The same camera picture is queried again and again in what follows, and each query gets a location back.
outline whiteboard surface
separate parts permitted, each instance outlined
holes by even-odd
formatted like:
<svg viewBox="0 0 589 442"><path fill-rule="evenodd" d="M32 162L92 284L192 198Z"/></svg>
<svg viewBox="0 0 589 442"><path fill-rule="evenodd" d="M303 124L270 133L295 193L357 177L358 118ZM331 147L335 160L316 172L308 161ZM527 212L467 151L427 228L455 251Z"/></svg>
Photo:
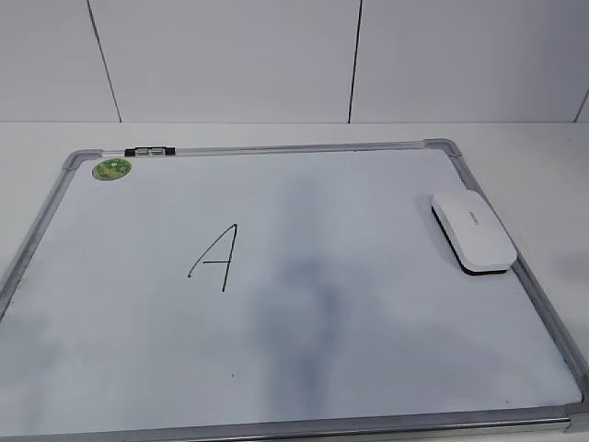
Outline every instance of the whiteboard surface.
<svg viewBox="0 0 589 442"><path fill-rule="evenodd" d="M458 268L443 152L132 162L81 165L0 323L2 436L581 399L516 276ZM234 223L226 291L187 278Z"/></svg>

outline green magnet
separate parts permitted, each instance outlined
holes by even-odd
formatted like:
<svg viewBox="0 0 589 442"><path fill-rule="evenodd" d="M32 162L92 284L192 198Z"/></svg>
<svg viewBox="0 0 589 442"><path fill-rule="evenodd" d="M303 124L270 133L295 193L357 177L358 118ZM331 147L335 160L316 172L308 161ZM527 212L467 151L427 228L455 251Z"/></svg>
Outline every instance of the green magnet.
<svg viewBox="0 0 589 442"><path fill-rule="evenodd" d="M118 180L131 171L131 163L126 159L113 158L98 163L92 170L92 176L97 180Z"/></svg>

